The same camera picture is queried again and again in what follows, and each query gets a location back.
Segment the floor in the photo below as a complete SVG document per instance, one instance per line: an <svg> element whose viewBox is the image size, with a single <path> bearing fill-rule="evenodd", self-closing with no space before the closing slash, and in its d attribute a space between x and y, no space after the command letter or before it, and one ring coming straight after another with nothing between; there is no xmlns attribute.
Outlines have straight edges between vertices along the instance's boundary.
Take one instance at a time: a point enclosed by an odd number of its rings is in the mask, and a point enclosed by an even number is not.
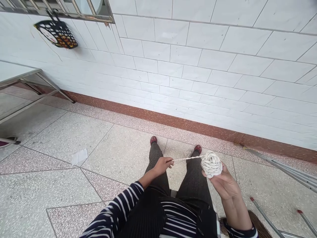
<svg viewBox="0 0 317 238"><path fill-rule="evenodd" d="M1 115L37 97L29 90L6 88L0 91ZM248 209L262 222L250 196L280 230L314 237L297 209L317 228L316 194L224 140L55 97L0 125L1 137L12 135L22 142L0 149L0 237L77 237L107 201L143 175L152 135L164 156L174 159L189 156L196 144L203 154L215 151L238 181ZM72 154L85 148L88 159L72 166ZM316 165L266 155L317 176ZM179 188L185 173L185 161L168 169L172 189ZM219 217L224 216L212 185L210 193Z"/></svg>

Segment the black plastic basket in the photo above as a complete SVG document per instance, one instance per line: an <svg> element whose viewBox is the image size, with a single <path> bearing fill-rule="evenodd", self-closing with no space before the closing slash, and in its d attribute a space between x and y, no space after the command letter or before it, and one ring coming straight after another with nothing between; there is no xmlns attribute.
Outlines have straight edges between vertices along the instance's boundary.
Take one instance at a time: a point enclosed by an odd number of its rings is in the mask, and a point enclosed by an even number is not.
<svg viewBox="0 0 317 238"><path fill-rule="evenodd" d="M53 18L52 14L48 10L46 10L46 12L52 20L44 20L34 24L36 29L38 29L45 38L57 47L67 49L76 48L78 43L68 29L66 23L59 20L55 10L53 10L53 15L57 20Z"/></svg>

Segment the paper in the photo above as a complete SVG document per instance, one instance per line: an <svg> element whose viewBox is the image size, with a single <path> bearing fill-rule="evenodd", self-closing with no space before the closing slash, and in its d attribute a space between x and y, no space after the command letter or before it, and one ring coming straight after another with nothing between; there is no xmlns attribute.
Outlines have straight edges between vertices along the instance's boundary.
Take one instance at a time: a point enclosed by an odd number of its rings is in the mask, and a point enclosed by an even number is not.
<svg viewBox="0 0 317 238"><path fill-rule="evenodd" d="M72 166L88 158L87 149L76 152L72 155Z"/></svg>

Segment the black pants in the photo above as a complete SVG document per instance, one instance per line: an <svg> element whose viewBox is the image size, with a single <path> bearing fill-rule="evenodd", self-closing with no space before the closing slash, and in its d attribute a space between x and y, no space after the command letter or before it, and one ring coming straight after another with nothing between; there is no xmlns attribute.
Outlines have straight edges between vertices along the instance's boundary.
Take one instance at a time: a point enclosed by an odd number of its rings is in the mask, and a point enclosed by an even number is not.
<svg viewBox="0 0 317 238"><path fill-rule="evenodd" d="M197 151L194 151L190 157L199 156ZM158 159L163 157L163 153L157 143L152 143L150 149L150 162L145 172L154 168ZM200 166L201 159L187 160L187 172L183 182L178 189L176 198L183 202L194 204L199 207L201 201L208 203L212 207L212 200L208 189L206 178L202 175ZM170 189L166 172L155 178L150 187L157 188L164 195L170 196Z"/></svg>

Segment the string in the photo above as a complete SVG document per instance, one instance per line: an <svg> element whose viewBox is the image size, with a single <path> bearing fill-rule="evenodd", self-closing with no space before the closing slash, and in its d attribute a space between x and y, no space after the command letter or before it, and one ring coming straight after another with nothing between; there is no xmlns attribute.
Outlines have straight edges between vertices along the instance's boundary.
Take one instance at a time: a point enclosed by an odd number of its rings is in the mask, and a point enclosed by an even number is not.
<svg viewBox="0 0 317 238"><path fill-rule="evenodd" d="M211 179L213 176L219 175L222 172L222 163L219 157L213 152L208 151L205 155L184 158L184 159L176 159L175 161L188 160L188 159L197 159L201 158L201 167L205 171L207 178Z"/></svg>

